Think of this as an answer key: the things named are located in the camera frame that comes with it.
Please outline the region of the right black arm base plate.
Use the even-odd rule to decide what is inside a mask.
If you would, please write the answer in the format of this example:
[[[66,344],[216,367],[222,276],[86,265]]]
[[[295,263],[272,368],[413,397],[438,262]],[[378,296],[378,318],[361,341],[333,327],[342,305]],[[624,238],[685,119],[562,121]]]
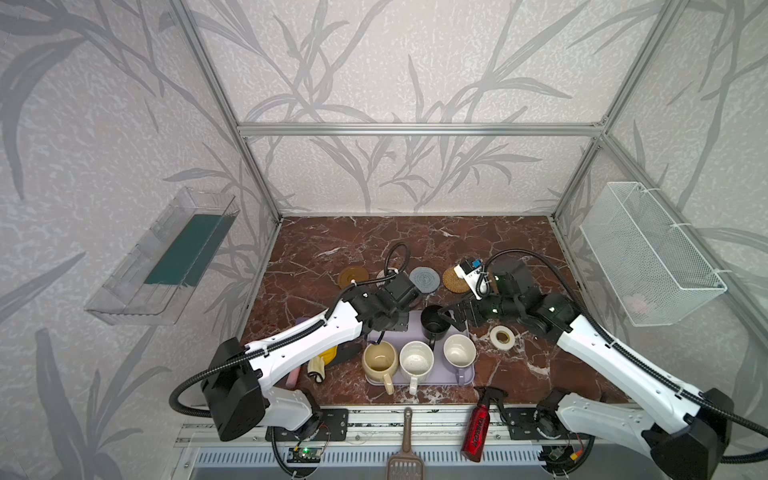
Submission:
[[[586,442],[591,438],[589,434],[569,430],[553,411],[535,406],[502,406],[500,418],[512,440]]]

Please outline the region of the grey blue round coaster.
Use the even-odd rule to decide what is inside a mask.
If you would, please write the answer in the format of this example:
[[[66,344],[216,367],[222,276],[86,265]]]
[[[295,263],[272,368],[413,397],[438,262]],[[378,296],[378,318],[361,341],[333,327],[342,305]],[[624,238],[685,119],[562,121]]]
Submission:
[[[423,295],[436,292],[441,286],[441,276],[433,268],[419,266],[409,274],[410,281]]]

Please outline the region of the black mug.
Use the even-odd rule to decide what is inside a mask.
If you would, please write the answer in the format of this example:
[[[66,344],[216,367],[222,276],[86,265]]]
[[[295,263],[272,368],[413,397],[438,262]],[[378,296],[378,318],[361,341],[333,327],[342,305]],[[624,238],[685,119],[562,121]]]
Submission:
[[[436,342],[443,339],[451,328],[451,323],[440,314],[442,309],[443,307],[440,305],[429,305],[420,315],[422,333],[431,350],[435,348]]]

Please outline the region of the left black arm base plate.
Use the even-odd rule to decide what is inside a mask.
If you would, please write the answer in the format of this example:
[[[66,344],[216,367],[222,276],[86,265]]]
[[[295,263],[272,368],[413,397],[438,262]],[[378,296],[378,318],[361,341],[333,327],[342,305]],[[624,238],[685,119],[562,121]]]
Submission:
[[[300,441],[344,441],[347,436],[349,410],[345,408],[323,408],[313,413],[297,430],[269,427],[266,440],[276,442]]]

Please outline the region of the brown wooden coaster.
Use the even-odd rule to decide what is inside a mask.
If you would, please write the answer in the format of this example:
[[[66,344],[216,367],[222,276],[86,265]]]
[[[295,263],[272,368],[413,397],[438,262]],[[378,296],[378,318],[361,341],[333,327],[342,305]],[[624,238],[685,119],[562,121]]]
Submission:
[[[345,289],[353,283],[360,283],[369,279],[369,272],[363,266],[350,265],[340,272],[337,283],[341,289]]]

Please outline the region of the tan woven rattan coaster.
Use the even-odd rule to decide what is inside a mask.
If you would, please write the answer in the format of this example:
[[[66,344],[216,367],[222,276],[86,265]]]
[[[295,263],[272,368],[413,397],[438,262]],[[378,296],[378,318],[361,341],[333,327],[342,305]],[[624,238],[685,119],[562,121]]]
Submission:
[[[456,272],[454,267],[443,272],[442,283],[446,289],[455,294],[465,294],[471,291],[466,280]]]

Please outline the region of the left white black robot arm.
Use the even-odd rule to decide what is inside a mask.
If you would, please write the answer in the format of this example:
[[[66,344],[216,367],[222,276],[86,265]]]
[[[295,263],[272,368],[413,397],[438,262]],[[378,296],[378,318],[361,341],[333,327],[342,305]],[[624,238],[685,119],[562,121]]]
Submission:
[[[319,428],[321,408],[308,393],[277,383],[333,347],[393,329],[420,297],[404,272],[352,283],[326,310],[286,331],[244,346],[236,339],[223,342],[207,369],[172,390],[168,404],[182,415],[210,418],[222,441],[256,427],[306,438]]]

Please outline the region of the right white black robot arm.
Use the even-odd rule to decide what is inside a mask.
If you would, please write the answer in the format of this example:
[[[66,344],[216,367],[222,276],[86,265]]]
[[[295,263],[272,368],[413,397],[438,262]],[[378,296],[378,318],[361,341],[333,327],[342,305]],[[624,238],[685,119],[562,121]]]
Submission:
[[[620,407],[554,389],[536,407],[534,422],[543,436],[607,440],[647,456],[670,479],[709,479],[721,464],[766,461],[766,450],[725,452],[733,426],[761,436],[766,427],[735,414],[722,391],[683,382],[618,340],[583,311],[562,273],[548,268],[563,293],[543,293],[521,261],[492,267],[463,260],[445,272],[443,282],[464,296],[441,313],[459,329],[472,321],[519,323],[588,364],[635,403]]]

